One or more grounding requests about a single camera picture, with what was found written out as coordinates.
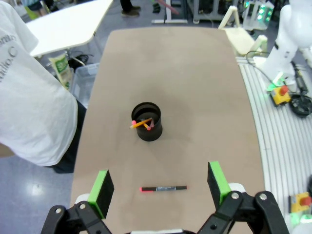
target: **black cylindrical container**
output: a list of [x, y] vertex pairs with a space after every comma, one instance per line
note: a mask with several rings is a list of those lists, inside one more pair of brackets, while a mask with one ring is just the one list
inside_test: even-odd
[[147, 130], [141, 125], [136, 128], [136, 131], [142, 140], [153, 141], [158, 139], [162, 134], [160, 108], [152, 102], [143, 102], [137, 105], [131, 113], [131, 119], [135, 120], [137, 123], [148, 118], [153, 118], [154, 127], [151, 128], [151, 130]]

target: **plastic bin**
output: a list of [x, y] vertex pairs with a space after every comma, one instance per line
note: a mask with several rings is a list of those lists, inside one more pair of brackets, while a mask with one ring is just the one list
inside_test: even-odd
[[99, 63], [77, 68], [71, 93], [88, 108], [94, 80], [98, 73]]

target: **metal slatted platform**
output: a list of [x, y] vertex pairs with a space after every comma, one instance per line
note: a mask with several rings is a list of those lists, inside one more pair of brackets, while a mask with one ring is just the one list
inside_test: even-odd
[[[290, 227], [289, 195], [307, 191], [312, 174], [312, 115], [299, 118], [289, 105], [275, 107], [266, 92], [268, 82], [260, 71], [237, 58], [245, 81], [257, 129], [265, 188], [271, 191]], [[308, 90], [312, 81], [304, 67], [298, 67]]]

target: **blue floor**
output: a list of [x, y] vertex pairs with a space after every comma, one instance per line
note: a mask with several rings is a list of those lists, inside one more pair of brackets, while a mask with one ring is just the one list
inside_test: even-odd
[[[142, 11], [139, 18], [122, 18], [119, 1], [114, 1], [107, 12], [97, 35], [104, 48], [110, 32], [123, 28], [137, 28], [152, 25], [151, 20], [163, 19], [164, 10], [160, 14], [153, 14], [151, 1], [132, 1], [133, 5], [140, 5]], [[187, 26], [194, 26], [193, 19], [189, 18]], [[200, 27], [211, 27], [210, 22], [201, 22]], [[276, 38], [276, 23], [272, 22], [264, 33], [269, 39], [269, 50], [273, 47]], [[99, 62], [100, 53], [94, 42], [75, 48], [86, 54], [93, 54], [90, 62]], [[305, 65], [300, 54], [295, 61]], [[69, 206], [73, 175], [58, 175], [50, 168], [38, 167], [17, 156], [0, 158], [0, 213], [1, 234], [39, 234], [49, 209], [54, 205]]]

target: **white t-shirt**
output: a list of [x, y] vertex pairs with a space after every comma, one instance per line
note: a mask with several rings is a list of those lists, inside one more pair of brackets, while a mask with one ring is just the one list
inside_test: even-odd
[[29, 55], [37, 43], [16, 11], [0, 1], [0, 142], [36, 165], [52, 166], [73, 140], [78, 107]]

